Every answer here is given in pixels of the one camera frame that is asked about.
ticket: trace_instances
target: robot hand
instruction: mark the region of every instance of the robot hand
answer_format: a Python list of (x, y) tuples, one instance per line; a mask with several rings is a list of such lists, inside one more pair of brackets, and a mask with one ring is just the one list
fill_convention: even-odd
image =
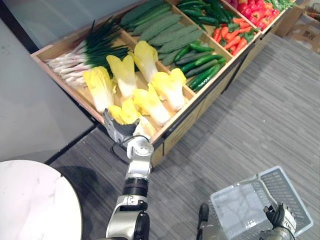
[(275, 211), (272, 206), (264, 207), (266, 217), (273, 225), (272, 230), (261, 231), (260, 240), (294, 240), (297, 223), (287, 206), (282, 203)]

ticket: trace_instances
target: vegetable display stand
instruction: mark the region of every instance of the vegetable display stand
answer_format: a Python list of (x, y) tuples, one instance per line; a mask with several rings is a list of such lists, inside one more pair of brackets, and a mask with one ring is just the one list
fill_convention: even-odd
[[(118, 22), (120, 22), (121, 25), (121, 21), (125, 22), (124, 18), (122, 19), (122, 17), (126, 13), (146, 2), (148, 1), (143, 0), (135, 3), (127, 7), (126, 9), (122, 9), (118, 12), (113, 13), (112, 16), (115, 19), (118, 19)], [(158, 16), (157, 20), (153, 19), (152, 21), (156, 23), (157, 21), (160, 21), (160, 18), (166, 18), (165, 20), (162, 20), (162, 23), (171, 25), (168, 27), (172, 27), (172, 29), (177, 27), (184, 28), (181, 31), (176, 30), (176, 32), (178, 33), (175, 33), (175, 36), (180, 36), (180, 34), (182, 33), (185, 34), (184, 31), (191, 31), (192, 34), (194, 34), (194, 36), (192, 36), (191, 38), (192, 41), (194, 41), (192, 42), (193, 45), (190, 45), (190, 42), (188, 42), (189, 40), (184, 40), (184, 42), (171, 42), (170, 44), (167, 44), (165, 46), (167, 41), (166, 38), (160, 36), (158, 37), (157, 35), (155, 35), (155, 33), (159, 31), (159, 28), (144, 32), (142, 31), (142, 29), (146, 28), (146, 26), (150, 25), (150, 23), (147, 22), (146, 24), (143, 23), (144, 25), (142, 25), (140, 22), (140, 26), (138, 29), (137, 25), (131, 29), (128, 29), (126, 27), (120, 28), (117, 31), (118, 37), (114, 40), (113, 46), (127, 45), (129, 50), (133, 51), (138, 45), (138, 41), (141, 40), (140, 38), (146, 38), (148, 39), (148, 41), (153, 38), (153, 43), (162, 44), (161, 47), (157, 47), (159, 58), (161, 54), (167, 56), (166, 61), (164, 61), (164, 59), (161, 59), (156, 62), (157, 70), (160, 72), (164, 72), (165, 74), (171, 74), (171, 70), (176, 67), (180, 67), (182, 70), (186, 70), (185, 74), (187, 74), (188, 76), (192, 75), (191, 73), (198, 73), (197, 71), (199, 71), (200, 73), (202, 68), (204, 69), (205, 66), (201, 66), (201, 68), (198, 68), (198, 70), (197, 68), (195, 68), (198, 67), (197, 65), (192, 66), (190, 69), (188, 69), (189, 66), (181, 67), (179, 65), (176, 65), (178, 64), (178, 61), (174, 61), (174, 54), (177, 55), (178, 52), (181, 52), (183, 50), (183, 48), (189, 48), (189, 46), (192, 47), (191, 51), (201, 56), (201, 52), (204, 51), (204, 53), (206, 53), (206, 51), (209, 50), (209, 56), (204, 54), (204, 58), (201, 58), (199, 61), (197, 59), (196, 61), (191, 62), (192, 64), (190, 64), (190, 66), (195, 64), (195, 62), (201, 64), (203, 63), (205, 65), (209, 65), (212, 63), (213, 66), (210, 67), (211, 70), (215, 68), (215, 64), (217, 64), (218, 61), (221, 61), (221, 63), (218, 64), (219, 68), (216, 67), (214, 71), (211, 70), (213, 74), (211, 72), (208, 72), (210, 74), (206, 75), (206, 79), (205, 81), (203, 81), (203, 84), (201, 82), (201, 87), (194, 87), (192, 89), (192, 86), (189, 87), (189, 83), (194, 81), (194, 79), (196, 79), (198, 76), (202, 75), (203, 72), (197, 76), (188, 77), (188, 84), (185, 84), (182, 87), (185, 104), (181, 109), (173, 110), (168, 100), (161, 99), (162, 104), (164, 105), (170, 116), (170, 119), (164, 125), (158, 125), (152, 117), (145, 115), (145, 118), (151, 123), (156, 131), (156, 133), (151, 138), (151, 143), (153, 144), (155, 149), (152, 158), (153, 166), (156, 166), (160, 163), (163, 155), (167, 154), (170, 151), (170, 149), (182, 138), (182, 136), (197, 121), (197, 119), (206, 111), (210, 104), (219, 97), (219, 95), (229, 86), (229, 84), (235, 79), (235, 77), (239, 73), (241, 73), (245, 69), (245, 67), (253, 60), (253, 58), (266, 44), (268, 38), (271, 35), (271, 32), (274, 32), (277, 25), (279, 25), (278, 23), (280, 22), (281, 18), (281, 16), (279, 15), (268, 29), (266, 28), (266, 30), (262, 32), (258, 31), (254, 35), (254, 38), (250, 42), (248, 42), (245, 47), (243, 47), (236, 55), (232, 55), (221, 44), (213, 39), (212, 33), (210, 33), (210, 31), (213, 31), (213, 28), (211, 26), (204, 24), (204, 28), (206, 29), (206, 31), (204, 31), (191, 18), (189, 18), (185, 13), (183, 13), (179, 8), (176, 7), (176, 5), (178, 5), (180, 1), (167, 0), (164, 2), (166, 4), (161, 5), (157, 8), (157, 11), (160, 11), (158, 13), (161, 14), (161, 16)], [(228, 11), (230, 11), (232, 15), (236, 16), (237, 18), (243, 18), (243, 16), (238, 13), (237, 10), (235, 10), (233, 7), (231, 7), (227, 2), (221, 1), (221, 4), (224, 8), (228, 9)], [(154, 11), (150, 10), (150, 12), (150, 14), (148, 13), (144, 15), (146, 16), (148, 21), (151, 21), (151, 15)], [(109, 16), (106, 16), (98, 20), (94, 28), (97, 29), (99, 28), (99, 26), (102, 26), (102, 24), (108, 18)], [(244, 19), (244, 21), (252, 26), (251, 23), (247, 20)], [(99, 121), (101, 124), (104, 124), (104, 118), (101, 112), (97, 110), (95, 101), (91, 95), (91, 92), (89, 91), (89, 88), (87, 86), (74, 87), (68, 85), (65, 79), (54, 72), (53, 69), (46, 64), (51, 59), (70, 53), (91, 33), (91, 30), (92, 25), (85, 26), (79, 29), (77, 32), (64, 37), (62, 40), (38, 50), (37, 52), (33, 53), (31, 57), (59, 86), (61, 86), (63, 90), (65, 90), (72, 98), (74, 98), (80, 106), (88, 111), (95, 119), (97, 119), (97, 121)], [(181, 61), (187, 61), (186, 58), (187, 55), (181, 58)], [(148, 90), (149, 81), (145, 79), (144, 75), (141, 72), (136, 72), (135, 74), (137, 76), (137, 87), (139, 89)], [(121, 104), (124, 101), (124, 97), (119, 90), (119, 86), (117, 86), (117, 91), (113, 98), (114, 104), (121, 107)]]

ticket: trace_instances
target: cardboard box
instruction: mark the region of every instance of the cardboard box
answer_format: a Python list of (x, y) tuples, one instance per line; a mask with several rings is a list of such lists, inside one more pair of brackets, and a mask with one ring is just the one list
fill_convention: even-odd
[(320, 22), (312, 17), (303, 14), (287, 36), (320, 54)]
[(281, 25), (279, 26), (275, 34), (281, 38), (286, 36), (290, 29), (295, 25), (297, 20), (300, 18), (300, 16), (306, 11), (306, 7), (309, 5), (309, 3), (310, 0), (304, 0), (301, 3), (298, 3), (297, 1), (297, 6), (288, 9)]

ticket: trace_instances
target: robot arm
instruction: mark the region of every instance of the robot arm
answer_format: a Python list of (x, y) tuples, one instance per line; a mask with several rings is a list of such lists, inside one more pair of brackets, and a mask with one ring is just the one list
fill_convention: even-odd
[(149, 239), (150, 219), (145, 211), (148, 208), (148, 179), (153, 152), (153, 146), (142, 136), (128, 142), (127, 156), (131, 162), (125, 175), (122, 195), (116, 201), (106, 229), (107, 239)]

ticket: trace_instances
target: black cable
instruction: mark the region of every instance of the black cable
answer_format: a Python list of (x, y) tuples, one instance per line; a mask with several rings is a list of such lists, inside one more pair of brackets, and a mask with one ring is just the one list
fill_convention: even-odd
[(111, 152), (118, 160), (120, 160), (121, 162), (123, 162), (123, 163), (126, 164), (126, 165), (129, 165), (129, 162), (127, 162), (126, 160), (122, 159), (122, 158), (116, 153), (116, 151), (115, 151), (115, 146), (119, 146), (119, 147), (123, 147), (123, 148), (124, 148), (124, 147), (125, 147), (124, 144), (125, 144), (126, 142), (128, 142), (128, 141), (130, 141), (130, 140), (132, 140), (132, 139), (134, 139), (134, 138), (136, 138), (136, 137), (143, 137), (143, 138), (145, 138), (148, 142), (150, 142), (149, 139), (148, 139), (146, 136), (143, 136), (143, 135), (134, 135), (134, 136), (128, 137), (126, 140), (124, 140), (124, 141), (122, 141), (122, 142), (114, 142), (113, 145), (112, 145), (112, 147), (110, 148), (110, 152)]
[(286, 229), (289, 233), (290, 233), (290, 235), (293, 237), (293, 240), (296, 240), (296, 238), (295, 238), (295, 235), (291, 232), (291, 230), (289, 229), (289, 228), (287, 228), (287, 227), (285, 227), (285, 226), (277, 226), (277, 228), (283, 228), (283, 229)]

